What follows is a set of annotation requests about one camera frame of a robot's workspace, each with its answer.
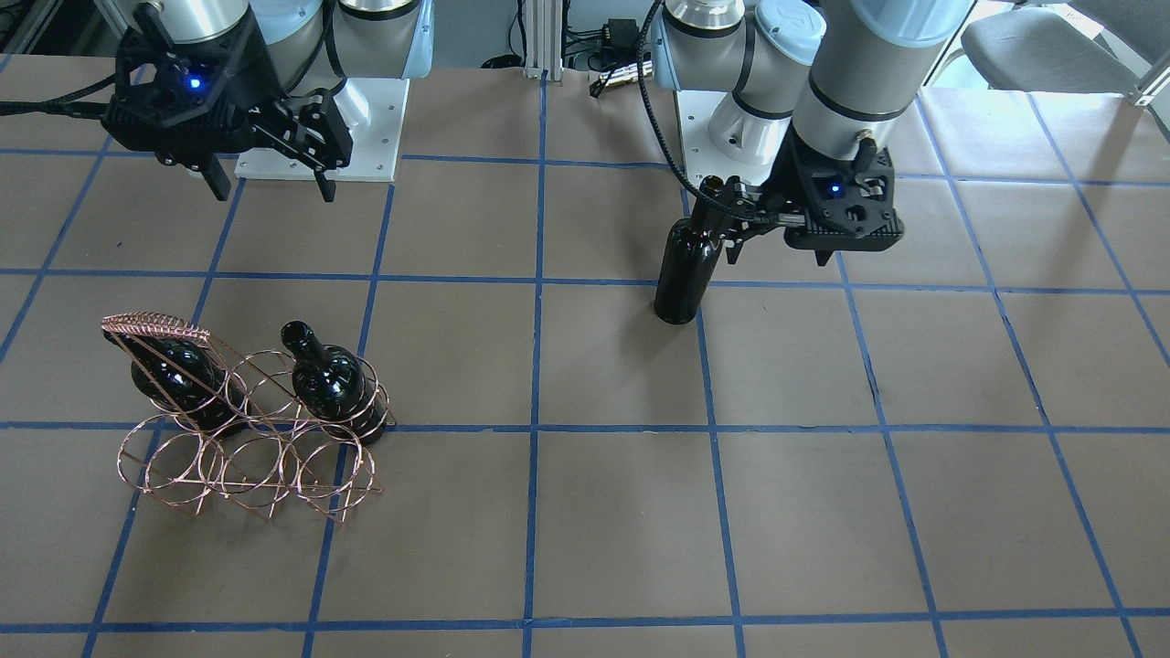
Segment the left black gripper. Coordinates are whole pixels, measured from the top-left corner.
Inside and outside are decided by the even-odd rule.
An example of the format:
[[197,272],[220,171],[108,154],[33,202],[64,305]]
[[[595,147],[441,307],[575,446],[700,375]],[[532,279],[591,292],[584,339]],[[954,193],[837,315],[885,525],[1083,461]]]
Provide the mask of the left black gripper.
[[732,174],[727,183],[707,174],[698,181],[698,225],[728,225],[722,241],[728,244],[729,266],[737,263],[745,241],[777,228],[785,228],[791,249],[814,251],[819,265],[826,265],[837,251],[890,249],[906,233],[894,206],[892,157],[870,136],[856,146],[851,162],[837,162],[806,144],[792,128],[763,183],[763,206],[758,190],[739,176]]

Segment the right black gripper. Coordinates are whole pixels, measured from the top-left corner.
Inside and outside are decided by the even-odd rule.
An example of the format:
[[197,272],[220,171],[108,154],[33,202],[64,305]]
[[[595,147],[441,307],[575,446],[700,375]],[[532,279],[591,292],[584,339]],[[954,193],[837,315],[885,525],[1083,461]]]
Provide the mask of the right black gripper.
[[337,184],[326,172],[350,165],[355,137],[331,89],[282,100],[250,5],[116,11],[128,27],[113,59],[112,100],[101,117],[113,140],[201,174],[222,203],[233,184],[218,155],[271,148],[309,167],[322,199],[333,203]]

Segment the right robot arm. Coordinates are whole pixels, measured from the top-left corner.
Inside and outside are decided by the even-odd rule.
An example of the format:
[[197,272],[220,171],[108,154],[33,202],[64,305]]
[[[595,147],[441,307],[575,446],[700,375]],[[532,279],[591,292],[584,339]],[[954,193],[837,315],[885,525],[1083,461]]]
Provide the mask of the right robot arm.
[[431,1],[118,1],[101,126],[229,198],[248,179],[391,183],[410,81],[433,67]]

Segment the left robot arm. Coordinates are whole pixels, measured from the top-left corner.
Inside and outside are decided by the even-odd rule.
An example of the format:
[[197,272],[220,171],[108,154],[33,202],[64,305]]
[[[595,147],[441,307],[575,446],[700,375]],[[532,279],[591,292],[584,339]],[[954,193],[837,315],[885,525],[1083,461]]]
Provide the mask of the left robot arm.
[[656,1],[644,25],[656,82],[725,91],[739,116],[786,119],[766,179],[727,176],[686,222],[735,247],[784,229],[820,263],[890,249],[904,225],[887,146],[965,18],[965,1]]

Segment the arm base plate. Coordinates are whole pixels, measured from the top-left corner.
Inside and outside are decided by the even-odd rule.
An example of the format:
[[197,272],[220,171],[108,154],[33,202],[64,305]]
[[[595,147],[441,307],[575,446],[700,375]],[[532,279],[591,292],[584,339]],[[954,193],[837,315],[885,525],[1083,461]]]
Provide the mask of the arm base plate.
[[782,150],[789,118],[760,118],[732,100],[730,91],[677,89],[677,133],[684,146],[684,171],[693,183],[706,176],[739,174],[760,187]]
[[239,178],[314,181],[392,183],[410,95],[410,80],[347,78],[322,110],[302,104],[304,125],[297,145],[307,155],[292,158],[276,148],[239,155]]

